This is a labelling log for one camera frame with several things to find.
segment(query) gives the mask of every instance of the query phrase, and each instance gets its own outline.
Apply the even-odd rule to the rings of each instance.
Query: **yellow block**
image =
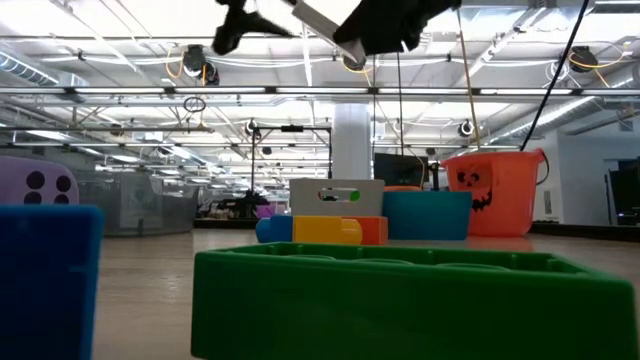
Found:
[[[360,245],[362,227],[338,216],[294,216],[293,242]]]

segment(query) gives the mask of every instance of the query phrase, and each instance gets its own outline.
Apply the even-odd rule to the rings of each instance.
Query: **bucket handle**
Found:
[[[535,149],[534,150],[535,153],[540,154],[542,156],[542,159],[540,162],[544,161],[545,164],[547,164],[547,174],[544,176],[544,179],[538,181],[536,183],[536,186],[540,186],[542,184],[544,184],[545,181],[547,181],[547,179],[549,178],[549,173],[551,172],[551,167],[549,166],[549,159],[547,159],[547,155],[544,153],[544,150],[542,149]]]

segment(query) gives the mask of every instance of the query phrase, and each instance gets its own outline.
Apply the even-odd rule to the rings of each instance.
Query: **blue block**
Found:
[[[274,215],[261,219],[256,225],[256,236],[261,244],[293,241],[293,216]]]
[[[102,213],[0,206],[0,359],[91,359]]]
[[[464,240],[469,232],[469,192],[385,192],[389,240]]]

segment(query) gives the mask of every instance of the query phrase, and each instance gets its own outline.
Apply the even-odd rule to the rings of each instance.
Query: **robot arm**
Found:
[[[235,50],[242,36],[259,32],[292,37],[284,28],[266,20],[257,12],[247,14],[246,0],[216,0],[229,6],[224,24],[218,27],[213,50],[226,55]],[[364,63],[367,55],[403,51],[403,43],[415,49],[427,21],[450,8],[458,8],[462,0],[362,0],[340,26],[303,0],[283,0],[293,6],[293,15],[318,36],[339,47],[356,63]]]

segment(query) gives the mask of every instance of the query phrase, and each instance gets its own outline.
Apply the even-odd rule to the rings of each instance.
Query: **orange block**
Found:
[[[360,245],[362,229],[357,220],[339,216],[294,216],[293,242]]]
[[[383,216],[344,216],[357,220],[362,228],[362,245],[386,245],[389,242],[389,221]]]

